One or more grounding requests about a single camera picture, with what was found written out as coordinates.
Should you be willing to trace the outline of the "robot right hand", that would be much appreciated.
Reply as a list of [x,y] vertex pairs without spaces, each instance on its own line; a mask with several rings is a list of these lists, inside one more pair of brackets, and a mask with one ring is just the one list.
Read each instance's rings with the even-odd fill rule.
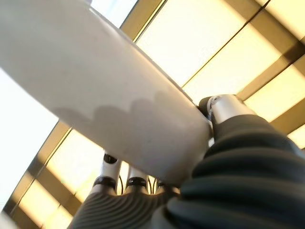
[[198,109],[212,122],[214,143],[191,178],[156,195],[132,179],[122,196],[98,178],[71,229],[302,229],[305,156],[287,136],[234,95],[211,96]]

